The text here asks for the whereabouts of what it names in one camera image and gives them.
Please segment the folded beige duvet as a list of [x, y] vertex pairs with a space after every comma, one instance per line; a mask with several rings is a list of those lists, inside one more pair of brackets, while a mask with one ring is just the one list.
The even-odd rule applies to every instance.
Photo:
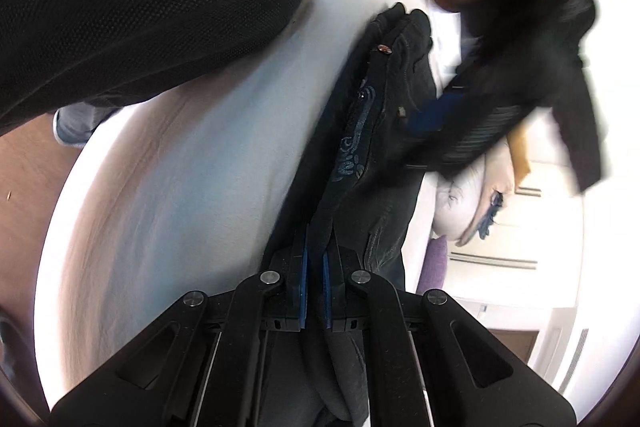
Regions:
[[451, 180], [438, 178], [432, 230], [463, 246], [473, 238], [489, 211], [491, 199], [513, 194], [514, 168], [506, 139]]

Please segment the white bed mattress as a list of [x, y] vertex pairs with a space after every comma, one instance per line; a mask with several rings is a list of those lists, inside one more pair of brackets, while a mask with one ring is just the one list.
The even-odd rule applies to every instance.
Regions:
[[187, 291], [254, 274], [303, 150], [367, 23], [395, 3], [432, 24], [449, 79], [460, 20], [432, 0], [304, 0], [262, 52], [96, 129], [58, 198], [35, 299], [35, 351], [57, 403]]

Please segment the purple pillow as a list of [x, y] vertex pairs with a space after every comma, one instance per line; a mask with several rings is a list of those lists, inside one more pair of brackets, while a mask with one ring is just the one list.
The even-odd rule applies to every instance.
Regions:
[[426, 246], [416, 293], [423, 295], [431, 289], [442, 289], [446, 280], [449, 248], [446, 236], [433, 237]]

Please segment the yellow pillow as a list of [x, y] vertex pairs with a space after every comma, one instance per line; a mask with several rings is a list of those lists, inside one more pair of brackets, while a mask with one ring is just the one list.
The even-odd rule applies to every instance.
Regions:
[[514, 172], [514, 186], [519, 188], [530, 173], [526, 126], [521, 122], [506, 136]]

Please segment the folded blue clothes stack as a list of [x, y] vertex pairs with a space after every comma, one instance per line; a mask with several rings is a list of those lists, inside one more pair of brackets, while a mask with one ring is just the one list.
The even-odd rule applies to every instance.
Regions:
[[490, 227], [495, 223], [497, 213], [503, 208], [504, 197], [501, 192], [495, 191], [489, 199], [489, 207], [478, 222], [477, 233], [480, 239], [487, 239]]

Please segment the black jeans pants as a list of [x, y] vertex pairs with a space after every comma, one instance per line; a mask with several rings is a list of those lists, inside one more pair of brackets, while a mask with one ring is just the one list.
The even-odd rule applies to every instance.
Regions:
[[[406, 287], [401, 247], [423, 174], [395, 159], [411, 142], [405, 119], [436, 94], [431, 25], [401, 3], [367, 24], [299, 161], [262, 267], [303, 239], [308, 254], [332, 239], [363, 269]], [[262, 388], [262, 426], [360, 426], [368, 416], [358, 333], [320, 329], [276, 336]]]

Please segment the grey sneaker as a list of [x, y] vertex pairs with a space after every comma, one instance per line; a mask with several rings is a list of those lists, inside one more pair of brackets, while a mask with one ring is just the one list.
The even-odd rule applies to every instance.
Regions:
[[94, 106], [85, 102], [57, 109], [52, 120], [54, 139], [63, 146], [84, 147], [99, 125], [119, 111], [119, 107]]

